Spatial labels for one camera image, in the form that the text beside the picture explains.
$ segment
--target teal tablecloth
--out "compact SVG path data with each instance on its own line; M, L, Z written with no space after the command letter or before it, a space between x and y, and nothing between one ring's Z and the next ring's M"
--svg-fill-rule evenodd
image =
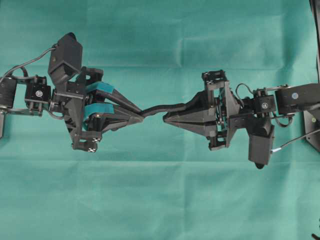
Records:
M83 65L104 70L141 109L189 101L201 73L231 86L315 83L308 0L1 0L0 72L65 33ZM49 56L28 67L47 75ZM24 106L19 86L16 107ZM247 94L241 89L240 94ZM107 132L95 154L74 151L63 121L9 116L0 141L2 240L307 240L319 234L320 154L304 141L267 167L248 161L239 130L229 149L162 122ZM303 134L297 116L274 146Z

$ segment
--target black plastic part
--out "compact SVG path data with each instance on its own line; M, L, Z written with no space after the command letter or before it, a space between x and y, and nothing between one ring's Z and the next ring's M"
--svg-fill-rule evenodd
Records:
M310 83L275 91L278 112L281 115L303 112L319 103L320 84Z
M2 139L4 136L5 121L6 121L6 114L4 112L0 112L0 139Z
M310 112L305 111L303 113L304 116L304 127L305 133L311 133L320 128L320 121L319 119L315 118ZM307 136L306 141L311 144L318 152L320 152L320 132L315 134L311 134Z
M254 112L256 114L275 112L276 108L276 100L275 96L259 96L254 98Z
M17 80L4 78L0 83L0 107L12 108L14 106L17 89Z
M62 85L81 71L82 45L73 33L64 35L51 51L48 74L59 91Z
M35 102L49 104L51 97L51 87L46 84L27 83L24 100L26 102Z

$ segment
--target bolt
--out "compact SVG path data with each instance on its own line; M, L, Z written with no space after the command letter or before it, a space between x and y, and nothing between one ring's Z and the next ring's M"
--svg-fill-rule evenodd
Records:
M261 107L263 109L267 109L269 107L269 105L268 105L268 103L264 102L264 103L262 103Z
M38 90L38 91L35 92L35 95L36 95L38 98L41 98L41 97L44 95L44 93L43 93L41 90Z
M299 98L299 94L296 93L296 92L294 92L294 93L292 93L291 97L292 97L294 100L296 100L296 99Z

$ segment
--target green cloth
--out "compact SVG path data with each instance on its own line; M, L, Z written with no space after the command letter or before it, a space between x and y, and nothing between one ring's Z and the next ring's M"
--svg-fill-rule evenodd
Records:
M1 0L0 72L64 34L83 66L146 109L188 102L201 73L223 69L234 89L317 82L308 0ZM49 56L27 67L47 76ZM24 107L23 85L15 107ZM245 88L239 91L248 96ZM300 140L258 170L238 130L210 152L163 114L107 132L75 151L65 123L10 115L0 141L3 240L301 240L320 233L320 154ZM298 114L274 147L304 133Z

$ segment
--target wire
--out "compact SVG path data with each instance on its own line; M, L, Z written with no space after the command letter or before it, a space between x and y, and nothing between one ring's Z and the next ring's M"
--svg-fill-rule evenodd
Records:
M296 137L296 138L294 138L294 139L286 142L285 144L282 144L280 147L277 147L277 148L275 148L275 149L272 149L271 152L272 152L272 153L278 152L278 151L280 151L281 149L283 149L284 147L286 147L286 146L288 146L289 144L293 143L294 141L303 139L303 138L305 138L305 137L307 137L307 136L309 136L309 135L312 135L312 134L315 134L315 133L318 133L318 132L320 132L320 128L317 129L317 130L314 130L314 131L312 131L312 132L309 132L309 133L307 133L307 134L305 134L305 135Z
M277 114L273 111L273 119L275 119L276 124L278 124L278 126L280 126L281 128L286 128L288 127L290 124L292 124L292 122L294 121L292 116L288 117L288 123L287 124L283 124L279 121L279 118L281 118L281 116L277 116Z
M62 116L57 116L57 115L53 114L52 111L49 111L49 110L46 109L46 108L44 108L44 110L47 111L48 114L49 114L51 117L53 117L54 119L62 120L62 119L65 118L65 115L64 115L64 114L62 114Z
M25 63L22 63L20 65L17 65L17 66L14 66L13 68L11 68L9 71L7 71L1 78L0 78L0 84L1 82L5 79L6 76L8 76L9 74L13 73L15 70L17 69L20 69L20 68L23 68L24 66L28 65L28 64L31 64L31 63L34 63L36 61L38 61L39 59L41 59L44 55L46 55L48 52L52 51L52 50L55 50L56 48L55 47L51 47L47 50L45 50L43 53L41 53L40 56L32 59L32 60L29 60L29 61L26 61Z
M240 97L239 94L238 94L238 88L239 88L241 85L244 85L252 95L254 94L254 92L251 91L250 87L249 87L247 84L245 84L245 83L240 83L240 84L238 84L238 86L236 86L236 88L235 88L235 94L236 94L236 96L238 97L238 99L239 99L239 101L240 101L240 103L241 103L241 106L244 107L244 106L245 106L245 103L244 103L244 101L241 99L241 97Z

